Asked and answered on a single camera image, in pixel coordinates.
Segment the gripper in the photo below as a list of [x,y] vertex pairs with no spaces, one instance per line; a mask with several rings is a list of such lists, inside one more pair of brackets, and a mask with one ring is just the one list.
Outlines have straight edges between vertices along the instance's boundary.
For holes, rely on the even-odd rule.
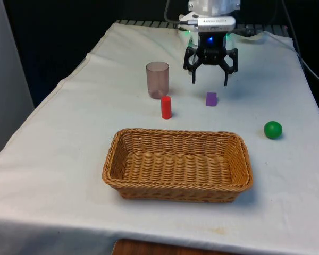
[[[234,48],[226,52],[225,32],[200,32],[197,48],[188,46],[184,54],[183,68],[191,73],[192,84],[196,81],[196,70],[202,65],[219,65],[225,72],[224,86],[228,85],[228,75],[238,72],[238,49]],[[233,65],[229,66],[225,56],[229,56]]]

